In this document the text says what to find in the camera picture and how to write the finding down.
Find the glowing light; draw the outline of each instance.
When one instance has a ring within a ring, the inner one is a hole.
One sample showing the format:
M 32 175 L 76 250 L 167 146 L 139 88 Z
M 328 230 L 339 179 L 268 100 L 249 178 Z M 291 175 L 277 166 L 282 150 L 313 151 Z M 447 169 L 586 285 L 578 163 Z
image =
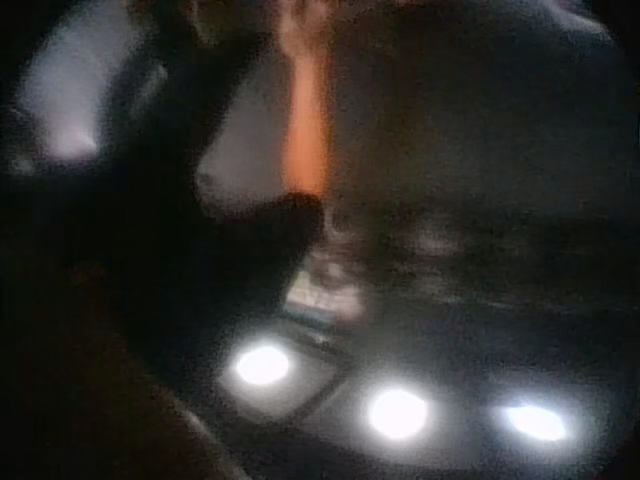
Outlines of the glowing light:
M 289 373 L 287 355 L 278 347 L 264 345 L 251 349 L 238 357 L 235 371 L 249 385 L 274 384 Z
M 426 421 L 426 402 L 402 389 L 383 391 L 369 407 L 369 423 L 389 440 L 407 440 L 417 435 Z
M 510 408 L 507 417 L 516 430 L 537 440 L 553 442 L 562 440 L 566 435 L 560 417 L 543 408 Z

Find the white light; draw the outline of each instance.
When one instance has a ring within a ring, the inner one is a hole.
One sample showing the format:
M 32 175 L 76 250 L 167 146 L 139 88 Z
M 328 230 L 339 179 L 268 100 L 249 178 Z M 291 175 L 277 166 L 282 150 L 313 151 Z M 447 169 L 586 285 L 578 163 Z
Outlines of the white light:
M 507 410 L 507 416 L 516 430 L 537 440 L 557 441 L 565 437 L 560 417 L 538 407 L 517 407 Z
M 287 376 L 289 359 L 280 348 L 264 345 L 241 354 L 235 370 L 250 385 L 271 385 Z
M 369 406 L 371 426 L 389 440 L 409 439 L 418 434 L 427 421 L 427 404 L 402 389 L 385 390 Z

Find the hand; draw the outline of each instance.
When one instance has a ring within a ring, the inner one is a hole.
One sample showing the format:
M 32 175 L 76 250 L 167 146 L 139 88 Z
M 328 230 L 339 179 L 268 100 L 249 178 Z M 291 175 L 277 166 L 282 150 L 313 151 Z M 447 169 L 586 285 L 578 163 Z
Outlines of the hand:
M 331 44 L 337 0 L 280 0 L 280 48 L 292 60 L 326 53 Z

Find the round light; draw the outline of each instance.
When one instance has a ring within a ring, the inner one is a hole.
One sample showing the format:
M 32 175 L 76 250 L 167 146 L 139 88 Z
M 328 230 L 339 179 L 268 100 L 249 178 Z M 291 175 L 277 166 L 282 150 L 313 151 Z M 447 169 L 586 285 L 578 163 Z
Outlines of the round light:
M 287 376 L 289 359 L 281 349 L 265 345 L 241 354 L 235 370 L 249 385 L 270 385 Z
M 369 423 L 389 440 L 406 440 L 415 436 L 424 428 L 426 421 L 427 404 L 406 390 L 385 390 L 369 406 Z
M 507 410 L 507 417 L 516 430 L 537 440 L 562 440 L 566 433 L 560 417 L 538 407 L 517 407 Z

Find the light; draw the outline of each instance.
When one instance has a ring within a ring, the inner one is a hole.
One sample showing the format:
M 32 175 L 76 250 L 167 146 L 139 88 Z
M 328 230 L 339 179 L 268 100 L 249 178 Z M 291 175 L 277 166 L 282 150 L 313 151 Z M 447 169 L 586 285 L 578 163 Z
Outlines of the light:
M 389 440 L 407 440 L 417 435 L 426 421 L 427 404 L 406 390 L 385 390 L 369 406 L 369 423 Z
M 238 376 L 254 386 L 276 383 L 287 376 L 289 369 L 289 358 L 273 345 L 263 345 L 241 354 L 235 365 Z
M 517 407 L 507 410 L 507 417 L 516 430 L 537 440 L 562 440 L 566 432 L 560 417 L 538 407 Z

